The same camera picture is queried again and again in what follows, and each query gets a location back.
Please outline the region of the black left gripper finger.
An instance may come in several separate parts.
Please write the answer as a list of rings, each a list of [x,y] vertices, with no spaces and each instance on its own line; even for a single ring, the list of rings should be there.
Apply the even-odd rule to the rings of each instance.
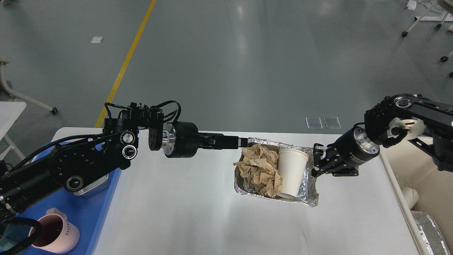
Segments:
[[[200,148],[202,149],[238,149],[247,147],[248,138],[227,136],[220,133],[199,133],[200,135]]]

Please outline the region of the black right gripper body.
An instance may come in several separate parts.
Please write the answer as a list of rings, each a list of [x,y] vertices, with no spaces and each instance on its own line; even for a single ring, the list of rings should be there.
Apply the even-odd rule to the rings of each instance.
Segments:
[[[354,126],[329,145],[335,153],[329,172],[333,176],[358,176],[358,166],[372,160],[380,153],[380,147],[367,136],[365,129]]]

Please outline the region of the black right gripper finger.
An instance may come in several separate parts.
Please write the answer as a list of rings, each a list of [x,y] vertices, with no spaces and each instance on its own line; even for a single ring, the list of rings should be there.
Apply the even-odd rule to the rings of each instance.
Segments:
[[[319,143],[313,145],[313,163],[315,167],[330,167],[335,163],[335,148]]]
[[[340,163],[334,163],[334,162],[314,163],[314,167],[311,170],[311,176],[319,177],[325,173],[330,174],[335,171],[338,171],[340,168],[342,168],[342,164],[340,164]]]

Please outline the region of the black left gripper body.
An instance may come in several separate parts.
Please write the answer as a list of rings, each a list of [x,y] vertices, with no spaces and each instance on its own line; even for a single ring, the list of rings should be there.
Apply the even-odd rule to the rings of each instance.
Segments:
[[[201,145],[201,135],[194,123],[175,121],[164,127],[168,142],[163,144],[167,158],[191,158]]]

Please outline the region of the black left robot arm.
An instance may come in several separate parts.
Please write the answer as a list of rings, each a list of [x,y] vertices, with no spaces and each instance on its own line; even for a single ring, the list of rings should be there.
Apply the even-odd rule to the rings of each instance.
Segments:
[[[2,255],[26,250],[43,233],[36,220],[18,217],[27,208],[62,188],[78,192],[115,169],[127,169],[138,154],[139,131],[147,129],[152,151],[164,150],[167,158],[191,158],[202,149],[238,149],[247,138],[199,132],[191,122],[179,121],[181,106],[164,114],[172,100],[147,106],[105,103],[107,118],[100,134],[73,135],[48,143],[1,176],[1,224],[35,229]]]

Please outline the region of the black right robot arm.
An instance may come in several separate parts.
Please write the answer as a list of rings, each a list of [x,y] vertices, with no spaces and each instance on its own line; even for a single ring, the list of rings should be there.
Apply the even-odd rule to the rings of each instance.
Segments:
[[[432,157],[440,171],[452,172],[452,106],[417,94],[386,96],[367,110],[334,143],[314,144],[311,176],[357,176],[358,167],[377,157],[380,147],[409,141]]]

